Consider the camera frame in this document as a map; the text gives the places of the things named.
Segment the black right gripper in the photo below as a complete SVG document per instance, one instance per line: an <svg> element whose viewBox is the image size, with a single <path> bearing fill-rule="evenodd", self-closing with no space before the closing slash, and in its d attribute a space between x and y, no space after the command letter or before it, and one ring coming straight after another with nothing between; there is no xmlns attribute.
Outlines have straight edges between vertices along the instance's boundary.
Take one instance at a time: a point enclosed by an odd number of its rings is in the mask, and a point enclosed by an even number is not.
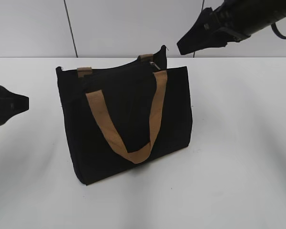
<svg viewBox="0 0 286 229"><path fill-rule="evenodd" d="M224 0L215 10L211 7L203 9L191 29L177 42L180 54L225 47L227 36L230 42L240 42L250 38L250 35L237 24L239 14L237 11L241 3L241 0ZM210 19L211 13L218 28L206 29L204 24Z"/></svg>

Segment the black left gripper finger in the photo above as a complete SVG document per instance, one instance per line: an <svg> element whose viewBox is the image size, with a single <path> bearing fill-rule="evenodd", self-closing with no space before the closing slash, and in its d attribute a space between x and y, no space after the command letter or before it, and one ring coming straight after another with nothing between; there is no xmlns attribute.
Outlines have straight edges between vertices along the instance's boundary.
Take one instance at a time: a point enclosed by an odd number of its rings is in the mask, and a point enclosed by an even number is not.
<svg viewBox="0 0 286 229"><path fill-rule="evenodd" d="M29 110L29 97L15 94L0 85L0 126Z"/></svg>

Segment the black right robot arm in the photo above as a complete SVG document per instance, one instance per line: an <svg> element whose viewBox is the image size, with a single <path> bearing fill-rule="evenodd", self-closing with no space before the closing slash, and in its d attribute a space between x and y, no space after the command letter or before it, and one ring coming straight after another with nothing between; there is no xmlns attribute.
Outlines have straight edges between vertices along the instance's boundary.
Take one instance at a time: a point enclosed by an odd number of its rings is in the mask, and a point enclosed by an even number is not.
<svg viewBox="0 0 286 229"><path fill-rule="evenodd" d="M286 40L276 23L286 18L286 0L225 0L219 7L202 9L191 29L177 42L181 55L241 42L270 26Z"/></svg>

